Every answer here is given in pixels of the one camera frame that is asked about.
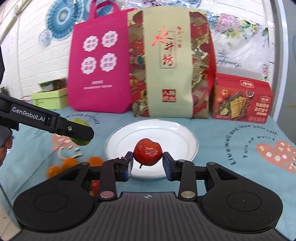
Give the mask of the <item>person's left hand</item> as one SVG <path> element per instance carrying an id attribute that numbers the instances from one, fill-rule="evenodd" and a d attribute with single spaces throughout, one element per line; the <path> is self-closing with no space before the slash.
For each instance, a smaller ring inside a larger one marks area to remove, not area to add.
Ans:
<path id="1" fill-rule="evenodd" d="M 5 144 L 0 148 L 0 166 L 3 164 L 7 151 L 12 148 L 13 145 L 13 138 L 10 137 L 6 140 Z"/>

